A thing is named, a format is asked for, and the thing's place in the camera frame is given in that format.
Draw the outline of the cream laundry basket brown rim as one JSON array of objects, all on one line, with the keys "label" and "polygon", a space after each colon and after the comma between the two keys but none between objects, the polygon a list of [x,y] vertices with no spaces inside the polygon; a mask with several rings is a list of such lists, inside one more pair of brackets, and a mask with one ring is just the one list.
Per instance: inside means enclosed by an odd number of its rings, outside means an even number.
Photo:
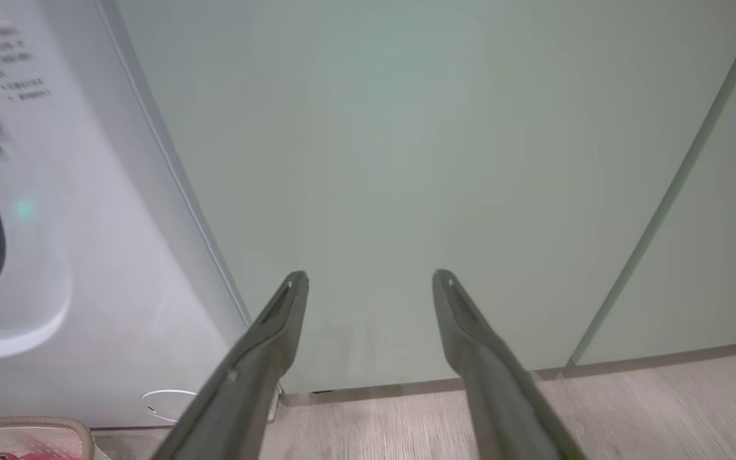
[{"label": "cream laundry basket brown rim", "polygon": [[96,460],[93,434],[64,417],[0,417],[0,460]]}]

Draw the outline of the wide pale green cabinet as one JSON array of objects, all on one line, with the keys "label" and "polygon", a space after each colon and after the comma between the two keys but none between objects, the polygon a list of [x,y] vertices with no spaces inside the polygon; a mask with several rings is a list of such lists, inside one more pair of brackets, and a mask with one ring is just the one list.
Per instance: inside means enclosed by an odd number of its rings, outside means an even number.
[{"label": "wide pale green cabinet", "polygon": [[736,56],[736,0],[108,0],[284,390],[453,378],[431,279],[567,363]]}]

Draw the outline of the narrow pale green cabinet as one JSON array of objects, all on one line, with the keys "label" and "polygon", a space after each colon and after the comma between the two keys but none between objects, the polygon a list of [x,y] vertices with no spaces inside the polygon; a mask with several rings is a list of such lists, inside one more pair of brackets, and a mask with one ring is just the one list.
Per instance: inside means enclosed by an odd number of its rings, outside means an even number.
[{"label": "narrow pale green cabinet", "polygon": [[736,58],[569,363],[728,346],[736,346]]}]

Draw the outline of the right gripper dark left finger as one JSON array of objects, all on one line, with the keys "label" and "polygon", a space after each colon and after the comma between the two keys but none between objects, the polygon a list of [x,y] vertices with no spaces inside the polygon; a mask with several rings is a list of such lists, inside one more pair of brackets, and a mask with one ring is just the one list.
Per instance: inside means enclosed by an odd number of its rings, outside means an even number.
[{"label": "right gripper dark left finger", "polygon": [[151,460],[258,460],[280,379],[297,355],[309,277],[290,273]]}]

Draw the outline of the white front-load washing machine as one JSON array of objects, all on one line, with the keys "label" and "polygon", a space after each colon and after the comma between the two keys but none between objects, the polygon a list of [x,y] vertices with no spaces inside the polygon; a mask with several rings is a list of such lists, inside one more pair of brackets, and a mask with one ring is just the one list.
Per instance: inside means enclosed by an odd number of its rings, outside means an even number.
[{"label": "white front-load washing machine", "polygon": [[0,0],[0,417],[171,425],[249,323],[116,0]]}]

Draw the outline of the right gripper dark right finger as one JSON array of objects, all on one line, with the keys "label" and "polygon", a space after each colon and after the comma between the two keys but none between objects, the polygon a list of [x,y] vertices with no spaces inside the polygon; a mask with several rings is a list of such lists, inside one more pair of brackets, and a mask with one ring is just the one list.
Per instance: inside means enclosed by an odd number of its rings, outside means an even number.
[{"label": "right gripper dark right finger", "polygon": [[480,460],[588,460],[458,277],[433,274],[447,363],[462,379]]}]

